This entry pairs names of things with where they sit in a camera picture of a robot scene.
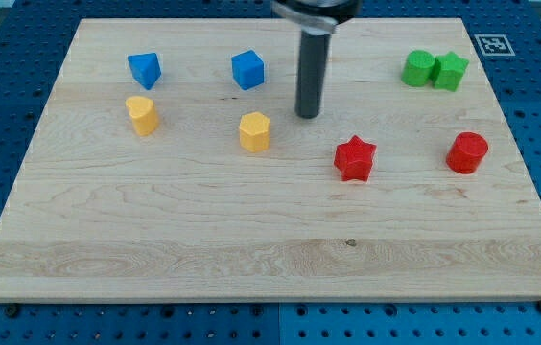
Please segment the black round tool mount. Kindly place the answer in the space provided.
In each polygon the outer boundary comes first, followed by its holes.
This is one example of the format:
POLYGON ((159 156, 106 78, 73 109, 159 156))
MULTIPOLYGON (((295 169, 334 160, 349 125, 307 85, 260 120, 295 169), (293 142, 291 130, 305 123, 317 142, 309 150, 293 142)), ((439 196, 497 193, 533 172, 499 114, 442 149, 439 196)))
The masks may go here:
POLYGON ((353 19, 362 0, 273 0, 276 15, 298 25, 310 35, 331 35, 336 28, 353 19))

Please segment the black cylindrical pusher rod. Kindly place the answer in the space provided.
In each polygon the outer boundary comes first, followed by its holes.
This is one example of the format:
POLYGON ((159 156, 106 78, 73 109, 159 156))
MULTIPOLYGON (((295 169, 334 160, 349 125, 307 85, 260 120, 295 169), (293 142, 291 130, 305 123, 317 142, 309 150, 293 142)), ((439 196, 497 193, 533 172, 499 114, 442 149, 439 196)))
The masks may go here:
POLYGON ((330 38, 301 31, 294 106, 300 118, 313 119, 320 112, 330 38))

